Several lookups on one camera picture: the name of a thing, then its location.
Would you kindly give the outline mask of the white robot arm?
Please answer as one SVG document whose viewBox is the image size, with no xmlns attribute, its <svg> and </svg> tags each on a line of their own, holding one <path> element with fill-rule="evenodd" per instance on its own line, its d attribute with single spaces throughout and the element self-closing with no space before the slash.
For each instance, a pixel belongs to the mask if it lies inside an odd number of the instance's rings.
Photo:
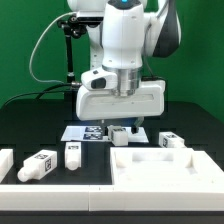
<svg viewBox="0 0 224 224">
<path fill-rule="evenodd" d="M 180 45 L 175 0 L 67 0 L 76 26 L 90 39 L 90 69 L 81 75 L 76 114 L 81 120 L 134 118 L 164 111 L 165 81 L 142 75 L 149 57 L 167 57 Z"/>
</svg>

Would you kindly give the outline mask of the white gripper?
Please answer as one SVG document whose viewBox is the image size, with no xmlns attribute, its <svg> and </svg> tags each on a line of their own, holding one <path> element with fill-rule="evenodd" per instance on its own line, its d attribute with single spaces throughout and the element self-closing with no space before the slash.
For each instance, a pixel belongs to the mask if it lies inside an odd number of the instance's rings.
<svg viewBox="0 0 224 224">
<path fill-rule="evenodd" d="M 90 91 L 81 86 L 77 94 L 76 114 L 80 120 L 103 120 L 138 117 L 131 127 L 132 134 L 139 131 L 144 117 L 159 116 L 164 111 L 165 82 L 144 81 L 130 96 L 114 96 L 109 90 Z M 105 129 L 111 133 L 113 125 Z"/>
</svg>

